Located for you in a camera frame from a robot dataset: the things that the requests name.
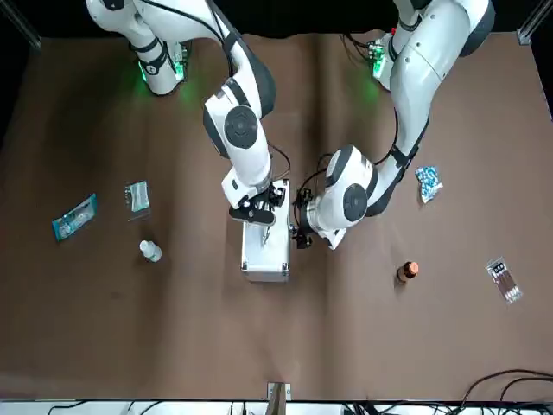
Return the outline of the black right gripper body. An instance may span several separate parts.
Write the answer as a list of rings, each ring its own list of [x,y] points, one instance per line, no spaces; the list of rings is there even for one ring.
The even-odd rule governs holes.
[[[274,210],[273,203],[274,187],[269,186],[263,192],[253,196],[248,200],[248,207],[254,210]]]

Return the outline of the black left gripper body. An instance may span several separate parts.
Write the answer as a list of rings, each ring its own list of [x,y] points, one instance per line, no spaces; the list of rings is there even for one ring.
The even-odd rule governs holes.
[[[296,208],[298,210],[297,226],[301,232],[310,231],[310,225],[308,223],[308,217],[307,217],[307,206],[308,206],[308,202],[305,200],[298,199],[296,201]]]

